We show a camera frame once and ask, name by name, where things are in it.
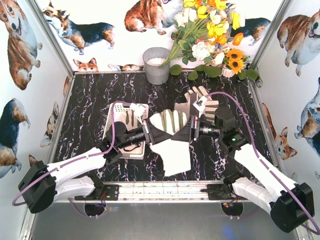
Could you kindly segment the grey metal bucket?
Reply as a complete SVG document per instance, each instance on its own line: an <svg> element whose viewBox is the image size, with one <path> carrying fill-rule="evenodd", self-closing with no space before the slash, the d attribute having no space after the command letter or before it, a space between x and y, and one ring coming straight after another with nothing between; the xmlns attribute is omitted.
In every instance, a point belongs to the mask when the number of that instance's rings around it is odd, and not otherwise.
<svg viewBox="0 0 320 240"><path fill-rule="evenodd" d="M147 81L153 85L167 82L170 73L170 63L165 63L170 51L164 47L148 48L142 55Z"/></svg>

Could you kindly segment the artificial flower bouquet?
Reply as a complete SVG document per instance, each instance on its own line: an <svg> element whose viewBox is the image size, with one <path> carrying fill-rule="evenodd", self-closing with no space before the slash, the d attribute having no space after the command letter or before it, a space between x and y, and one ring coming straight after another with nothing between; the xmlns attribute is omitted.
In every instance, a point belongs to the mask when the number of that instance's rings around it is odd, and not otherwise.
<svg viewBox="0 0 320 240"><path fill-rule="evenodd" d="M185 0L183 9L174 16L176 31L165 64L181 59L187 65L203 62L188 75L195 80L198 72L216 78L222 68L235 72L240 81L257 80L258 72L249 67L249 56L237 47L242 40L252 37L255 45L263 35L267 24L263 18L245 19L227 0Z"/></svg>

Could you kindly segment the white glove green trim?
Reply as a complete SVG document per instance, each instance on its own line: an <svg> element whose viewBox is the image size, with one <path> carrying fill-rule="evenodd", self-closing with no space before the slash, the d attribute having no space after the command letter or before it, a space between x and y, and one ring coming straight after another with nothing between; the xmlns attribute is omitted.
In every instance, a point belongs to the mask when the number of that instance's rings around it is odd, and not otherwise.
<svg viewBox="0 0 320 240"><path fill-rule="evenodd" d="M174 135L186 125L187 116L181 111L165 109L160 113L153 114L149 120L157 129ZM170 177L191 170L188 142L167 139L151 145L150 149L160 155L164 176Z"/></svg>

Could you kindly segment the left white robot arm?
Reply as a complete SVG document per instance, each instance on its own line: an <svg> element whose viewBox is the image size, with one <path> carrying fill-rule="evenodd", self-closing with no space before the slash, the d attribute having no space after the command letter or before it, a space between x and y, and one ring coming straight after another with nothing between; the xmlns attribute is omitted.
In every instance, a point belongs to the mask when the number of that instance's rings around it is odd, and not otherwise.
<svg viewBox="0 0 320 240"><path fill-rule="evenodd" d="M124 123L115 121L114 110L121 101L109 108L111 120L106 136L91 150L70 159L44 164L35 161L18 185L24 204L32 214L47 209L52 203L65 198L84 197L97 199L102 195L103 183L86 173L112 164L122 157L121 149L130 145L159 144L172 137L172 134L154 126L149 118L142 118L145 106L123 102L140 126L127 130Z"/></svg>

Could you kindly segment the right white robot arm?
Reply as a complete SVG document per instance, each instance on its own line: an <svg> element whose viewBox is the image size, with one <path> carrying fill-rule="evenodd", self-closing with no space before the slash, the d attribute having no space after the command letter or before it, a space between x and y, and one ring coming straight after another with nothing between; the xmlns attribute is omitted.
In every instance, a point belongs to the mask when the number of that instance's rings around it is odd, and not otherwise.
<svg viewBox="0 0 320 240"><path fill-rule="evenodd" d="M298 226L307 227L306 221L315 222L313 191L304 183L298 184L284 175L256 149L253 136L245 136L236 128L236 118L227 107L219 107L214 122L209 123L202 115L207 96L189 97L189 118L186 125L172 137L172 140L197 141L210 137L228 156L248 169L258 183L236 172L224 178L223 184L231 194L243 197L266 211L275 225L285 233Z"/></svg>

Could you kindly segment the white grey work glove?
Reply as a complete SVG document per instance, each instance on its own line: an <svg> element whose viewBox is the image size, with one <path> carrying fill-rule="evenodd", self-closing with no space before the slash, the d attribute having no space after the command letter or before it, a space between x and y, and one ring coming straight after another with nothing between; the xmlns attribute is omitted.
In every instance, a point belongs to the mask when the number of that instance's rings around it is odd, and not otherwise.
<svg viewBox="0 0 320 240"><path fill-rule="evenodd" d="M139 128L142 123L134 115L133 110L124 111L120 114L119 121L125 124L128 131Z"/></svg>

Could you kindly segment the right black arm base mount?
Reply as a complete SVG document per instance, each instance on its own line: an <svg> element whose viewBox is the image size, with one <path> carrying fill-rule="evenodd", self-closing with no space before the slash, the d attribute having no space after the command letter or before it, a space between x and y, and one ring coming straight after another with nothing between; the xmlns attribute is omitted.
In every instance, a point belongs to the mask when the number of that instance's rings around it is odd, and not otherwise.
<svg viewBox="0 0 320 240"><path fill-rule="evenodd" d="M235 200L236 198L239 200L245 200L245 197L236 195L234 188L232 187L232 184L242 177L245 176L240 172L233 173L232 175L225 177L222 180L222 183L207 184L205 188L200 190L200 192L206 193L208 199L211 201Z"/></svg>

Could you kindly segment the small white sunflower pot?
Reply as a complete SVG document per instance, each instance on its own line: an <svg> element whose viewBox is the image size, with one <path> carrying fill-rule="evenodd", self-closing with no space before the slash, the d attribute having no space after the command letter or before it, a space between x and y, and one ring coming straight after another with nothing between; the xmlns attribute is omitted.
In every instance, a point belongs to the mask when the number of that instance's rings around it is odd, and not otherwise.
<svg viewBox="0 0 320 240"><path fill-rule="evenodd" d="M236 73L232 70L224 66L221 70L221 74L226 77L226 78L231 78L233 77Z"/></svg>

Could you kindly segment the aluminium front rail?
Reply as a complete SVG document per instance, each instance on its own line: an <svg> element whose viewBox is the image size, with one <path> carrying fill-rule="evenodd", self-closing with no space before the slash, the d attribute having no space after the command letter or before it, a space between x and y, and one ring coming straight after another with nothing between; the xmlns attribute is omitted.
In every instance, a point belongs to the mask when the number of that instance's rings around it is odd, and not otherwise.
<svg viewBox="0 0 320 240"><path fill-rule="evenodd" d="M205 192L200 192L207 184L220 184L222 181L164 181L164 182L103 182L119 185L118 201L210 201ZM276 200L266 188L241 177L232 184L236 195L259 204ZM90 177L71 179L59 186L45 187L32 199L38 211L42 211L56 201L75 196L86 196L93 192L95 186Z"/></svg>

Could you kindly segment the white perforated storage basket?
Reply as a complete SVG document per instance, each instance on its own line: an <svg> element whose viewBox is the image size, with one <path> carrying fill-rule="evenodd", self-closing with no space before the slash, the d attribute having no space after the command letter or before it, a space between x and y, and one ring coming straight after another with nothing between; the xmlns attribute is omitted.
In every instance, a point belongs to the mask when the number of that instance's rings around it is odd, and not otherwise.
<svg viewBox="0 0 320 240"><path fill-rule="evenodd" d="M138 110L138 113L141 113L140 118L146 119L149 114L149 106L145 103L123 103L117 102L111 105L111 109L108 111L107 120L104 127L103 137L112 137L112 121L114 121L115 126L115 145L120 143L120 136L124 134L127 130L125 124L119 121L120 114L125 111L133 110L133 114L135 115L135 110ZM142 160L145 155L145 146L146 143L142 142L141 146L133 149L135 145L131 145L126 147L125 149L120 148L120 152L122 153L123 159L133 159L133 160Z"/></svg>

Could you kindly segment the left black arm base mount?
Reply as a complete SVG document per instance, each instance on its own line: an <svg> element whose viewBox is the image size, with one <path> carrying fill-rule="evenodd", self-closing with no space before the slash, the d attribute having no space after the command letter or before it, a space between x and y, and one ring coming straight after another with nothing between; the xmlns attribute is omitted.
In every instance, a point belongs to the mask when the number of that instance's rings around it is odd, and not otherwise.
<svg viewBox="0 0 320 240"><path fill-rule="evenodd" d="M87 195L78 195L74 199L76 201L117 201L119 197L120 186L118 184L104 184L99 178L91 178L93 180L93 192Z"/></svg>

